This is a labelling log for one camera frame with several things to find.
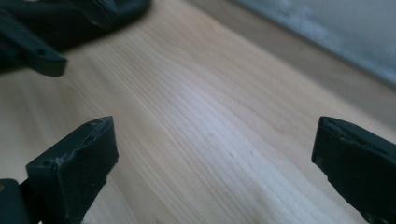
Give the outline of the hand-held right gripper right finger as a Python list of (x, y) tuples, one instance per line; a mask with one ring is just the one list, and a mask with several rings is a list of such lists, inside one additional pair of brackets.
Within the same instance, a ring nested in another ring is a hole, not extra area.
[(396, 224), (396, 145), (353, 123), (321, 117), (311, 161), (370, 224)]

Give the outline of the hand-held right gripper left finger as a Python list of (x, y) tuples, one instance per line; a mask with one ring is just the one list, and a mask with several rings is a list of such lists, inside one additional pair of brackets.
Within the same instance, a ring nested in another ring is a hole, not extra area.
[(119, 159), (113, 118), (82, 124), (26, 165), (43, 224), (80, 224)]

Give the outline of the black slipper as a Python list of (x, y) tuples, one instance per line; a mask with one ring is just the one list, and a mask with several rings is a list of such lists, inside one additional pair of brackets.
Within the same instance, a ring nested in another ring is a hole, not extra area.
[(150, 0), (0, 0), (0, 9), (55, 49), (68, 49), (140, 18)]

